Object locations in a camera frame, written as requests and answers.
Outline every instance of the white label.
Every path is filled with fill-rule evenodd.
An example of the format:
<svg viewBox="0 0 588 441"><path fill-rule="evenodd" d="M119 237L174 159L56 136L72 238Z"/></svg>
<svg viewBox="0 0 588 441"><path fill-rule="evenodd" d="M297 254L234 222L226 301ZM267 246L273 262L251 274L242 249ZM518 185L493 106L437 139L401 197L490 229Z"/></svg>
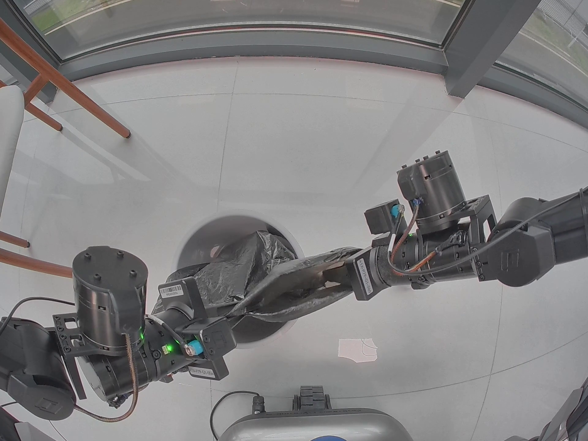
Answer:
<svg viewBox="0 0 588 441"><path fill-rule="evenodd" d="M188 366L187 370L190 371L190 374L197 378L216 378L215 372L212 369L208 369L206 367Z"/></svg>
<svg viewBox="0 0 588 441"><path fill-rule="evenodd" d="M357 260L357 268L359 269L359 275L362 277L362 281L364 282L364 289L366 290L366 294L369 296L373 292L373 286L371 285L368 269L366 268L366 262L363 258Z"/></svg>
<svg viewBox="0 0 588 441"><path fill-rule="evenodd" d="M178 284L175 286L168 286L167 288L161 288L159 293L161 294L162 299L172 298L174 296L183 296L182 285Z"/></svg>

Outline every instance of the robotic arm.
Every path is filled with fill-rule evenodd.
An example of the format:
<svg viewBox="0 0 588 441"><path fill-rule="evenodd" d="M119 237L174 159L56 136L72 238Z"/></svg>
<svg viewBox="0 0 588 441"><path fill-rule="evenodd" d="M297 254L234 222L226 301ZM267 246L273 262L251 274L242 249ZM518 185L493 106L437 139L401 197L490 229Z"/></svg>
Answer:
<svg viewBox="0 0 588 441"><path fill-rule="evenodd" d="M232 327L245 315L284 321L351 292L368 300L390 286L426 289L468 277L523 286L588 256L588 188L552 201L518 199L496 221L488 195L465 199L447 151L403 166L398 183L412 210L408 224L397 199L371 208L365 212L377 235L371 246L278 265L248 296L214 315L193 276L160 285L162 310L145 315L145 264L107 246L88 248L72 265L76 312L54 315L50 328L12 314L0 327L0 389L41 418L61 420L77 409L119 421L151 382L170 382L179 371L225 377L223 356L236 346ZM286 292L298 297L291 309L283 307ZM86 395L76 361L109 405L118 408L132 395L126 414L108 419L78 407ZM586 397L579 403L586 405ZM588 422L584 410L574 427Z"/></svg>

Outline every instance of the black trash bag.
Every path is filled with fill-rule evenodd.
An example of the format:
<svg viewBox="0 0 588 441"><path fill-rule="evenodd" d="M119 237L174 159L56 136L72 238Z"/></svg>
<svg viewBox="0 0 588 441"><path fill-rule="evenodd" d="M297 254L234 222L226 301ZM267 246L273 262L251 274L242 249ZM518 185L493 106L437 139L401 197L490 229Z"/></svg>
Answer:
<svg viewBox="0 0 588 441"><path fill-rule="evenodd" d="M268 231L257 231L225 245L211 263L173 272L167 282L194 276L205 307L222 307L242 300L274 266L296 258L287 242ZM163 310L161 299L153 313Z"/></svg>
<svg viewBox="0 0 588 441"><path fill-rule="evenodd" d="M229 316L287 322L348 296L353 292L350 282L327 282L322 272L358 251L359 248L339 248L277 265L260 283L250 287Z"/></svg>

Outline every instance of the white cushion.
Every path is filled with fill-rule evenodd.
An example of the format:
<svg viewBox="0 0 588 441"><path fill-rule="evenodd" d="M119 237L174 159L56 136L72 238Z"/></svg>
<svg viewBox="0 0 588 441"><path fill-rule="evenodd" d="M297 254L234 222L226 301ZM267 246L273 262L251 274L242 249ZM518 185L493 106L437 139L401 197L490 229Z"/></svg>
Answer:
<svg viewBox="0 0 588 441"><path fill-rule="evenodd" d="M21 89L14 85L0 88L0 211L24 115L25 99Z"/></svg>

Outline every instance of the floor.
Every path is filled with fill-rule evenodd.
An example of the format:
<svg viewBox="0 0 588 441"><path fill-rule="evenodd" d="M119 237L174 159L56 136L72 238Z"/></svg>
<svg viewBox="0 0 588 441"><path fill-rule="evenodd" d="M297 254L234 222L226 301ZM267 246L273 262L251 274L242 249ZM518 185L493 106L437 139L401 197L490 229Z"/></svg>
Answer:
<svg viewBox="0 0 588 441"><path fill-rule="evenodd" d="M587 183L584 129L483 88L449 97L441 77L412 70L230 58L77 85L132 137L62 93L49 112L63 133L26 114L0 229L32 243L8 248L64 265L91 245L138 255L149 267L149 309L186 231L217 212L271 217L309 256L367 246L364 210L401 196L396 170L436 150L450 151L467 197L489 194L498 215L521 196L552 199ZM273 342L233 351L219 382L180 374L151 384L121 423L75 412L53 428L18 405L8 410L67 441L208 441L210 408L227 391L256 390L277 410L291 407L300 385L323 385L334 407L383 410L415 441L531 437L588 376L586 266L558 266L518 289L466 280L389 289L368 302L349 296ZM0 279L4 313L29 295L73 297L61 277L0 265ZM66 309L30 302L19 314L48 325ZM371 339L369 360L339 357L346 339ZM93 394L80 404L119 414ZM217 431L250 409L248 396L227 399Z"/></svg>

